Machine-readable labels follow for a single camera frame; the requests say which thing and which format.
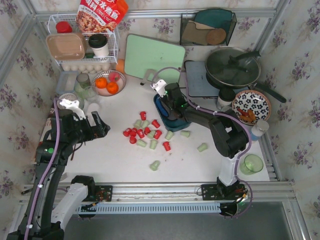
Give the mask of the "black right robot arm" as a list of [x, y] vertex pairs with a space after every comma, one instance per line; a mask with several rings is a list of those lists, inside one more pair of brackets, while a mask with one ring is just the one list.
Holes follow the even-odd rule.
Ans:
[[223, 113], [195, 104], [184, 96], [176, 82], [160, 79], [150, 86], [156, 92], [153, 101], [167, 130], [183, 130], [191, 123], [210, 130], [215, 148], [223, 156], [217, 182], [225, 187], [234, 185], [238, 181], [237, 162], [251, 147], [248, 129], [236, 114], [232, 110]]

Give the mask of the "red capsule top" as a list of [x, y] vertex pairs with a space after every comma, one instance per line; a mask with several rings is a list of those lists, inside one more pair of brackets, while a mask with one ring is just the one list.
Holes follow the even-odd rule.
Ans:
[[139, 115], [142, 121], [145, 121], [147, 119], [147, 113], [145, 111], [141, 111]]

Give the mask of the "teal plastic storage basket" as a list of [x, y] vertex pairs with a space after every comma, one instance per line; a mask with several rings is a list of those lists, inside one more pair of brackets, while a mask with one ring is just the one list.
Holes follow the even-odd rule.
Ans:
[[[155, 105], [155, 98], [156, 97], [160, 97], [160, 96], [158, 94], [156, 94], [153, 97], [154, 105]], [[158, 112], [158, 114], [160, 116], [160, 119], [162, 120], [165, 128], [168, 131], [177, 132], [177, 131], [180, 131], [180, 130], [188, 128], [190, 126], [190, 124], [191, 124], [191, 122], [183, 121], [182, 119], [169, 120], [167, 117], [163, 117], [162, 115], [160, 115], [160, 112], [159, 112], [158, 109], [157, 109], [157, 112]]]

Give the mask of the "clear plastic cup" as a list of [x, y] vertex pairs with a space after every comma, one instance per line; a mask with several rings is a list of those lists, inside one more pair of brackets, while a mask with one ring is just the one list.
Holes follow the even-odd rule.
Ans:
[[230, 115], [232, 117], [234, 117], [235, 119], [239, 119], [237, 114], [235, 113], [235, 111], [232, 109], [231, 106], [224, 106], [221, 111], [224, 113], [224, 114], [227, 114], [227, 115]]

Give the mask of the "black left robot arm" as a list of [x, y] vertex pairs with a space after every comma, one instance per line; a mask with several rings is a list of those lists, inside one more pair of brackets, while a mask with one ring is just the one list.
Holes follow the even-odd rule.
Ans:
[[81, 202], [95, 195], [91, 176], [77, 175], [66, 195], [54, 205], [57, 189], [74, 146], [104, 138], [110, 127], [97, 111], [94, 124], [79, 108], [79, 101], [55, 98], [51, 128], [44, 134], [35, 154], [35, 176], [24, 217], [8, 240], [62, 240], [65, 228]]

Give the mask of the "grey cloth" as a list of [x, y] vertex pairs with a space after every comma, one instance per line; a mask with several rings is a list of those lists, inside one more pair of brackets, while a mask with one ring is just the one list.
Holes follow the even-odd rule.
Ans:
[[182, 112], [182, 108], [184, 105], [183, 102], [162, 100], [161, 103], [168, 114], [167, 118], [169, 120], [173, 121], [173, 120], [183, 118], [183, 112]]

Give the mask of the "blue cloth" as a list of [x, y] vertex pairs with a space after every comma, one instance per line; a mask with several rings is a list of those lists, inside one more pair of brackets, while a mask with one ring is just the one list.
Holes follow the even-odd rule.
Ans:
[[160, 115], [167, 118], [169, 116], [168, 111], [164, 108], [161, 98], [159, 96], [155, 97], [154, 100], [155, 106], [158, 109], [158, 111], [160, 112]]

